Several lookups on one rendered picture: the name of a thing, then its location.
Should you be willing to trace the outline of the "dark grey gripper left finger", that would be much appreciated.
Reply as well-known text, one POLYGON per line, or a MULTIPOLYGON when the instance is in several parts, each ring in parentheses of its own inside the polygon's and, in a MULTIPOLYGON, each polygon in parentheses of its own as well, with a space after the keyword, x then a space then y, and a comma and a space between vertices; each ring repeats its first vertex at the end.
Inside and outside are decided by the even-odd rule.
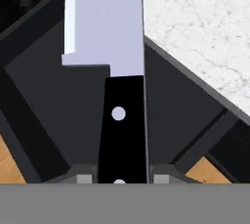
POLYGON ((93 164, 73 164, 66 174, 49 180, 49 183, 93 184, 97 183, 98 168, 93 164))

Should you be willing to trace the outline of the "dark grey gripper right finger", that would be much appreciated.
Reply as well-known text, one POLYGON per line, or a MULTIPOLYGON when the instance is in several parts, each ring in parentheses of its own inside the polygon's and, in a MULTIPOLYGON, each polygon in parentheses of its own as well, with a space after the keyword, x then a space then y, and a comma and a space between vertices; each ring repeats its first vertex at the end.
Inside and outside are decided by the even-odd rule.
POLYGON ((171 164, 153 164, 150 167, 150 182, 152 184, 196 183, 196 180, 179 172, 171 164))

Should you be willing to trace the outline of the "black-handled kitchen knife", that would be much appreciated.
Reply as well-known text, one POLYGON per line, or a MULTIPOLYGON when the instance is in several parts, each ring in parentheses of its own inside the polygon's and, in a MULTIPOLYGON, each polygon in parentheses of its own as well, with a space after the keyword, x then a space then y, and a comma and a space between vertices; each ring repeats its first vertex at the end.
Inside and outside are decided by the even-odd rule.
POLYGON ((98 182, 149 181, 143 0, 65 0, 65 67, 108 67, 98 182))

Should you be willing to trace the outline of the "dark grey cabinet front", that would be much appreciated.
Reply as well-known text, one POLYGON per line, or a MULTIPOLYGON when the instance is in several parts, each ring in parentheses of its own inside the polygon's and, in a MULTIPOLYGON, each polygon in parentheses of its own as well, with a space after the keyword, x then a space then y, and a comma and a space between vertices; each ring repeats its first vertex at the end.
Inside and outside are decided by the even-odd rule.
POLYGON ((250 126, 239 120, 207 157, 231 182, 250 184, 250 126))

